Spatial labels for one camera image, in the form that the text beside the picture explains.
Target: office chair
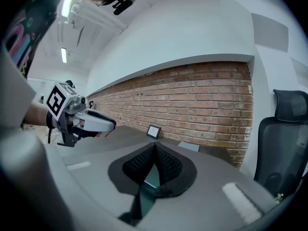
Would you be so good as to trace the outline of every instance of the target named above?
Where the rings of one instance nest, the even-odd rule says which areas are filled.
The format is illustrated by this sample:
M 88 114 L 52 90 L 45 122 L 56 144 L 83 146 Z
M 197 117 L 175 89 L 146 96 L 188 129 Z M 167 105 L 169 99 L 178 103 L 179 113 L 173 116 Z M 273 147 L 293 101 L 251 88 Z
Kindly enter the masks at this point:
M 275 117 L 259 126 L 255 181 L 274 197 L 294 193 L 308 161 L 308 94 L 273 90 Z

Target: white ceiling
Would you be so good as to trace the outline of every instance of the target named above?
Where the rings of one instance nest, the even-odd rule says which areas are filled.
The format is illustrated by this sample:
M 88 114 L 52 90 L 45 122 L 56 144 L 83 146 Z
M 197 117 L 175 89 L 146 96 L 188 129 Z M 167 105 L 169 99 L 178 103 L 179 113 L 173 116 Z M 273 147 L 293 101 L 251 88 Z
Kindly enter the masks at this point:
M 94 3 L 82 0 L 79 14 L 87 19 L 74 17 L 76 28 L 71 24 L 72 19 L 64 26 L 63 40 L 58 40 L 58 23 L 67 21 L 61 16 L 63 0 L 58 5 L 58 18 L 46 33 L 40 47 L 44 48 L 47 57 L 62 62 L 61 47 L 67 48 L 67 64 L 80 69 L 90 70 L 104 47 L 111 39 L 127 28 L 132 20 L 163 0 L 136 0 L 136 2 L 119 16 L 113 15 L 112 5 L 97 7 Z M 76 47 L 79 32 L 84 27 L 80 42 Z

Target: gray desk surface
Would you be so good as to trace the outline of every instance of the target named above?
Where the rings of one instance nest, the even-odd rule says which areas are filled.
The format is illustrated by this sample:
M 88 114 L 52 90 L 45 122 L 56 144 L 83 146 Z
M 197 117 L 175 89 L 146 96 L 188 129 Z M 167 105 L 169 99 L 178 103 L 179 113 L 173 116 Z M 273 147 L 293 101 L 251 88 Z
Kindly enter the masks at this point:
M 119 126 L 106 138 L 105 136 L 101 136 L 99 138 L 85 138 L 78 141 L 74 148 L 60 145 L 58 145 L 58 148 L 60 149 L 59 152 L 61 156 L 65 157 L 107 152 L 144 142 L 166 142 L 173 145 L 179 144 L 179 141 L 166 138 L 158 138 L 156 140 L 147 136 L 145 132 L 126 126 Z M 231 157 L 224 148 L 200 146 L 199 152 L 218 157 L 232 165 Z
M 197 178 L 182 195 L 157 199 L 149 213 L 138 224 L 140 230 L 230 231 L 244 227 L 244 221 L 222 191 L 222 187 L 230 182 L 235 182 L 263 213 L 267 213 L 276 205 L 273 197 L 264 188 L 225 161 L 168 143 L 163 144 L 190 158 L 196 165 Z M 74 182 L 77 183 L 74 188 L 80 188 L 102 208 L 102 211 L 117 218 L 130 210 L 134 197 L 117 191 L 108 177 L 108 167 L 114 160 L 144 145 L 146 143 L 108 152 L 65 156 L 62 159 L 65 165 L 90 163 L 88 167 L 70 171 Z M 58 177 L 62 178 L 63 172 L 59 171 L 58 163 L 53 163 L 53 160 L 49 157 L 51 171 L 53 174 L 58 171 Z M 62 191 L 68 190 L 68 187 L 62 187 Z
M 118 127 L 106 138 L 82 139 L 74 148 L 58 146 L 58 150 L 55 151 L 54 148 L 47 147 L 51 172 L 59 191 L 75 218 L 84 227 L 93 226 L 93 229 L 88 230 L 100 229 L 97 216 L 99 209 L 100 215 L 104 218 L 105 215 L 110 215 L 115 220 L 130 210 L 134 197 L 117 191 L 109 179 L 108 167 L 114 160 L 151 141 L 160 141 L 190 158 L 198 173 L 195 183 L 182 195 L 157 199 L 149 213 L 137 225 L 137 229 L 230 231 L 245 226 L 222 191 L 222 187 L 230 182 L 235 182 L 263 213 L 269 212 L 276 205 L 274 198 L 259 184 L 225 161 L 206 154 L 214 153 L 210 151 L 211 148 L 205 147 L 205 153 L 197 153 L 178 147 L 178 141 L 164 138 L 154 140 L 143 132 L 123 126 Z M 84 162 L 88 162 L 89 165 L 67 170 L 68 165 Z M 88 198 L 90 202 L 95 203 L 96 213 L 89 217 L 91 205 L 88 204 L 87 218 L 79 217 L 81 213 L 85 214 L 85 206 L 82 203 Z M 89 223 L 92 218 L 96 218 L 95 216 L 98 219 Z

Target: fluorescent light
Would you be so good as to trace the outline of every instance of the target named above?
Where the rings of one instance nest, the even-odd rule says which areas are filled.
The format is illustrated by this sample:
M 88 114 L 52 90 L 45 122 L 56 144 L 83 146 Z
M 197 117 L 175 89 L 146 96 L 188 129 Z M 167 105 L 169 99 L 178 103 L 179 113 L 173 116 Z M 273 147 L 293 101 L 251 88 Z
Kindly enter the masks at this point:
M 62 7 L 62 13 L 61 13 L 62 16 L 68 17 L 68 13 L 71 8 L 71 2 L 72 0 L 64 0 L 63 7 Z
M 66 63 L 66 48 L 61 48 L 62 61 Z

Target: brick wall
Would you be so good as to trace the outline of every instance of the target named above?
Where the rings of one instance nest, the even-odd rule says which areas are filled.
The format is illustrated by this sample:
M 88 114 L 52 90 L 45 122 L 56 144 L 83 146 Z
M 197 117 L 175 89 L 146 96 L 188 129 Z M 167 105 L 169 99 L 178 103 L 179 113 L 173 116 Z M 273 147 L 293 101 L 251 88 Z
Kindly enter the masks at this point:
M 91 97 L 96 109 L 141 131 L 224 147 L 239 167 L 248 147 L 253 96 L 245 63 L 183 65 L 124 81 Z

